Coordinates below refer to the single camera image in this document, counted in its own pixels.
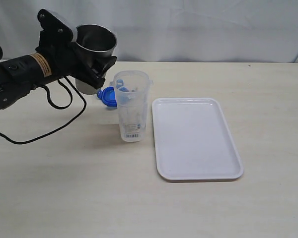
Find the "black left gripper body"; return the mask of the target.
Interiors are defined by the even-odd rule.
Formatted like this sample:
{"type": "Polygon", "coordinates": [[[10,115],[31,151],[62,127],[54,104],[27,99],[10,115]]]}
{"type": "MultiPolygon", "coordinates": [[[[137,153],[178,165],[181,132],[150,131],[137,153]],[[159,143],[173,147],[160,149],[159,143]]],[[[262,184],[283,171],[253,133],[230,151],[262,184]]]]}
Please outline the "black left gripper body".
{"type": "Polygon", "coordinates": [[[82,82],[89,81],[89,73],[78,55],[77,29],[66,26],[42,27],[39,45],[35,49],[47,61],[51,75],[39,73],[35,82],[53,82],[64,76],[72,76],[82,82]]]}

